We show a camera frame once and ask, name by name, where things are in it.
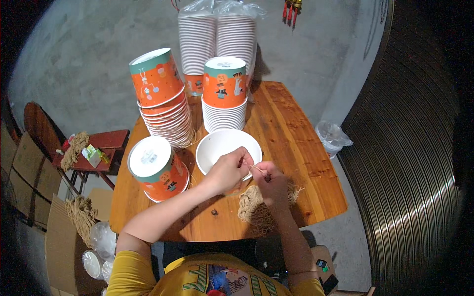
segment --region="concrete floor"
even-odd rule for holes
[[[336,275],[339,280],[338,289],[350,291],[368,291],[371,286],[370,259],[365,238],[362,219],[357,207],[354,194],[337,158],[332,160],[334,169],[339,176],[342,189],[346,195],[347,212],[332,219],[301,228],[310,231],[317,244],[326,245],[334,258]],[[108,185],[100,178],[90,175],[84,187],[83,194],[88,196],[92,188],[109,189]],[[58,192],[61,199],[71,197],[63,181]],[[44,234],[18,223],[17,240],[21,246],[19,253],[22,261],[34,277],[34,280],[43,289],[45,295],[49,293],[49,282],[45,261],[45,236]],[[263,238],[259,245],[272,246],[279,243],[278,237]],[[153,254],[157,255],[160,264],[160,276],[164,274],[161,258],[163,256],[163,243],[159,242],[152,247]]]
[[[182,0],[181,7],[189,2]],[[268,13],[258,24],[255,76],[285,83],[313,124],[321,117],[341,123],[378,50],[382,2],[304,2],[292,34],[281,22],[282,1],[261,1]],[[166,1],[122,0],[111,5],[105,0],[56,0],[28,38],[9,84],[17,122],[23,124],[23,108],[33,100],[65,135],[132,129],[139,112],[128,63],[169,46],[180,64],[176,23],[176,11]],[[348,211],[305,229],[331,254],[337,253],[339,289],[367,291],[371,271],[365,231],[345,174],[337,159],[333,164]],[[85,195],[93,187],[108,188],[91,175]],[[62,186],[60,196],[66,192]],[[18,239],[26,246],[25,261],[47,287],[44,262],[37,262],[44,254],[41,234],[18,229]]]

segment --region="tissue box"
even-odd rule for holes
[[[82,150],[82,154],[89,161],[92,167],[97,168],[100,163],[101,152],[99,149],[94,148],[94,146],[89,145],[87,148]]]

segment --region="wooden table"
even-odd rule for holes
[[[347,211],[346,198],[332,163],[290,92],[280,82],[263,81],[252,93],[255,103],[247,106],[244,131],[259,142],[264,161],[274,161],[296,185],[305,187],[292,207],[298,226],[311,225]],[[189,104],[194,127],[199,129],[200,138],[203,138],[208,133],[202,122],[201,98],[191,97]],[[130,135],[124,159],[128,158],[133,146],[147,136],[145,123],[139,118]],[[198,142],[178,154],[199,183],[204,176],[194,160]],[[128,171],[126,161],[122,162],[112,197],[112,231],[120,233],[133,216],[154,204],[140,190],[138,182]],[[161,239],[215,242],[258,237],[251,224],[241,222],[237,217],[238,208],[238,195],[213,197],[174,223]]]

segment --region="cartoon illustration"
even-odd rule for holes
[[[150,191],[154,191],[154,190],[155,190],[155,188],[153,187],[153,185],[152,185],[151,183],[145,182],[145,183],[143,183],[143,184],[145,184],[145,186],[146,186],[146,188],[148,188],[148,190],[150,190]]]
[[[227,83],[227,81],[228,81],[228,78],[227,78],[226,74],[218,74],[217,75],[217,82],[225,84],[225,83]]]
[[[219,84],[217,85],[217,87],[219,88],[219,90],[216,91],[217,97],[218,97],[219,99],[225,98],[224,94],[226,94],[226,95],[228,95],[228,94],[226,93],[226,87],[224,86],[224,84],[223,84],[223,83],[219,83]]]
[[[250,292],[250,276],[238,269],[209,266],[208,296],[246,296]]]
[[[161,174],[161,176],[160,176],[160,181],[162,181],[165,185],[167,185],[168,182],[170,181],[170,178],[171,178],[171,174],[170,174],[170,172],[167,170],[166,172],[164,172],[163,174]]]
[[[168,185],[168,188],[166,189],[166,191],[174,191],[176,189],[176,182],[171,182],[169,185]]]
[[[153,92],[159,92],[160,90],[159,88],[155,87],[152,83],[148,84],[148,79],[146,78],[146,74],[143,69],[144,68],[140,69],[140,77],[142,78],[142,83],[143,83],[143,86],[140,89],[140,97],[143,99],[146,96],[148,100],[151,100],[152,96],[150,95],[150,89],[152,89]]]
[[[174,62],[174,58],[172,55],[170,55],[170,61],[169,63],[171,63],[171,70],[174,71],[174,77],[177,79],[177,80],[181,80],[181,77],[179,76],[179,72],[178,72],[178,67],[176,67],[176,63]]]
[[[178,174],[182,176],[182,173],[183,173],[182,166],[181,166],[182,162],[178,160],[178,156],[176,156],[176,154],[173,156],[171,165],[174,165],[176,167],[176,170],[178,171]]]
[[[238,96],[240,94],[241,91],[243,91],[241,88],[240,88],[240,83],[242,82],[242,79],[240,77],[242,77],[242,73],[235,73],[234,75],[234,78],[236,79],[236,87],[234,89],[234,95],[235,96]]]
[[[200,80],[198,80],[198,81],[196,82],[196,87],[198,88],[198,89],[197,89],[198,91],[202,91],[202,83],[201,83]]]
[[[174,77],[177,80],[180,80],[181,78],[179,77],[179,72],[178,72],[178,69],[176,68],[176,64],[174,63],[174,61],[173,61],[172,70],[174,71]]]

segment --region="hand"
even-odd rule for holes
[[[271,212],[289,210],[288,178],[271,161],[259,162],[255,165],[263,172],[252,168],[250,172],[257,182],[264,203]]]
[[[248,175],[254,160],[245,147],[239,147],[229,154],[219,157],[212,166],[202,184],[214,195],[232,189],[239,181]]]

